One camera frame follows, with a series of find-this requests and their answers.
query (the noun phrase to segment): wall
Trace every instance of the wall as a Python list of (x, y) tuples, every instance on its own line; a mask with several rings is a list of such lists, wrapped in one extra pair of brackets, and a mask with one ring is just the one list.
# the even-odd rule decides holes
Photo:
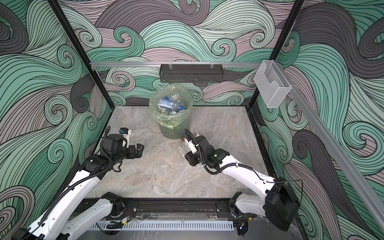
[[(327, 0), (300, 11), (280, 62), (356, 167), (384, 199), (384, 1)], [(260, 132), (279, 176), (303, 179), (309, 239), (384, 239), (324, 144), (287, 96), (257, 99)], [(300, 195), (300, 185), (294, 184)]]
[[(269, 59), (293, 1), (60, 0), (91, 61)], [(99, 68), (116, 105), (148, 105), (159, 68)], [(248, 105), (256, 70), (229, 68), (224, 83), (192, 83), (195, 105)]]
[(46, 0), (0, 3), (0, 238), (89, 156), (111, 109)]

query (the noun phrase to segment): water bottle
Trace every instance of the water bottle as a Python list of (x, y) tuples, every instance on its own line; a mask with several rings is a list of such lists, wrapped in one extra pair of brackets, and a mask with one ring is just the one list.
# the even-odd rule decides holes
[(157, 106), (159, 108), (171, 109), (171, 110), (174, 110), (176, 112), (183, 110), (184, 109), (183, 105), (184, 105), (184, 103), (182, 101), (175, 102), (175, 101), (165, 99), (165, 98), (159, 98), (157, 100)]

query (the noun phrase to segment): wave pattern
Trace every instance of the wave pattern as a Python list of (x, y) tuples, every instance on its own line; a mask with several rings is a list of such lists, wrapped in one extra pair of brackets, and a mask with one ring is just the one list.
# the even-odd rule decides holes
[[(277, 2), (265, 5), (272, 9)], [(383, 17), (380, 1), (306, 1), (278, 57), (292, 84), (381, 198)], [(255, 119), (277, 175), (304, 180), (299, 217), (308, 238), (384, 239), (295, 100), (288, 95), (278, 109), (267, 109), (258, 97), (257, 108)], [(299, 195), (301, 186), (292, 185)]]
[[(110, 113), (48, 2), (10, 3), (0, 4), (1, 239), (38, 218), (68, 185)], [(62, 7), (82, 43), (99, 46), (99, 31)]]
[[(266, 60), (281, 33), (281, 28), (275, 26), (285, 21), (293, 6), (292, 1), (269, 0), (61, 0), (60, 3), (91, 61), (141, 58), (166, 62)], [(99, 38), (101, 44), (96, 46)], [(195, 98), (195, 105), (227, 105), (227, 102), (247, 105), (255, 84), (252, 78), (243, 78), (253, 70), (227, 69), (224, 80), (241, 84), (215, 84), (204, 90), (209, 84), (195, 83), (200, 91), (194, 94), (201, 93)], [(159, 85), (158, 72), (154, 76), (149, 68), (119, 71), (133, 76), (134, 81), (130, 82), (134, 82), (134, 87), (127, 88), (108, 76), (103, 80), (111, 97), (119, 104), (147, 105), (145, 99)], [(85, 99), (82, 101), (79, 104), (85, 108)]]

